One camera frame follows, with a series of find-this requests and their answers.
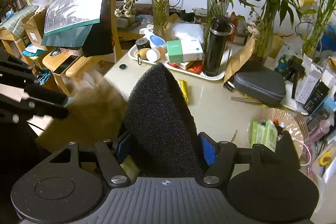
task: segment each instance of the carabiner clip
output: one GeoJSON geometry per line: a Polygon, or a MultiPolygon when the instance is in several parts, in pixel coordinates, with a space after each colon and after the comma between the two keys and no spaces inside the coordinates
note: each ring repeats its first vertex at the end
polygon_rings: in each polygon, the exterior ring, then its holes
{"type": "Polygon", "coordinates": [[[141,65],[141,64],[142,64],[142,59],[141,59],[140,54],[138,54],[138,65],[141,65]]]}

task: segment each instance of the smartphone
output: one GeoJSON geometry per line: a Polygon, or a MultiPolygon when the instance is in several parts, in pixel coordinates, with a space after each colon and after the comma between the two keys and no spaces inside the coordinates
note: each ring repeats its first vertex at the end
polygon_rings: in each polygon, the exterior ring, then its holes
{"type": "Polygon", "coordinates": [[[69,57],[54,71],[54,74],[62,75],[73,63],[77,61],[78,58],[78,56],[69,55],[69,57]]]}

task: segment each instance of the metal canister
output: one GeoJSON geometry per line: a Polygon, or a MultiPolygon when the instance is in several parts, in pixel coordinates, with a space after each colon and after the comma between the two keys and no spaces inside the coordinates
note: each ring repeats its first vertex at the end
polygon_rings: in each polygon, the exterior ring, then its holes
{"type": "Polygon", "coordinates": [[[142,37],[142,38],[139,38],[136,42],[136,47],[138,50],[142,49],[142,48],[150,48],[151,45],[149,44],[149,41],[147,38],[145,37],[142,37]]]}
{"type": "Polygon", "coordinates": [[[224,48],[229,35],[235,31],[235,26],[223,15],[216,15],[212,19],[209,40],[207,43],[203,73],[214,77],[218,74],[224,48]]]}

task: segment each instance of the black round pad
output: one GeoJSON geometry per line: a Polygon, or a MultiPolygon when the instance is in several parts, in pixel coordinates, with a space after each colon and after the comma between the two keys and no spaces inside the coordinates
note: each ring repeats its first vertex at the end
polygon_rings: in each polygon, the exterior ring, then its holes
{"type": "Polygon", "coordinates": [[[67,223],[88,215],[104,198],[99,178],[71,163],[40,163],[13,186],[16,211],[38,223],[67,223]]]}
{"type": "Polygon", "coordinates": [[[75,190],[74,183],[66,178],[52,177],[40,181],[35,192],[44,199],[66,198],[75,190]]]}
{"type": "Polygon", "coordinates": [[[243,215],[270,223],[309,219],[319,200],[316,186],[304,174],[272,167],[236,175],[227,196],[243,215]]]}

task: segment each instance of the green tissue box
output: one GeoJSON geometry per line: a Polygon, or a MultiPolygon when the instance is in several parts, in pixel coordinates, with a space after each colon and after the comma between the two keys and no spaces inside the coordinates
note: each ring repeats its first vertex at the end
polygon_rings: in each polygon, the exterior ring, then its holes
{"type": "Polygon", "coordinates": [[[203,59],[203,50],[198,39],[167,41],[169,62],[189,62],[203,59]]]}

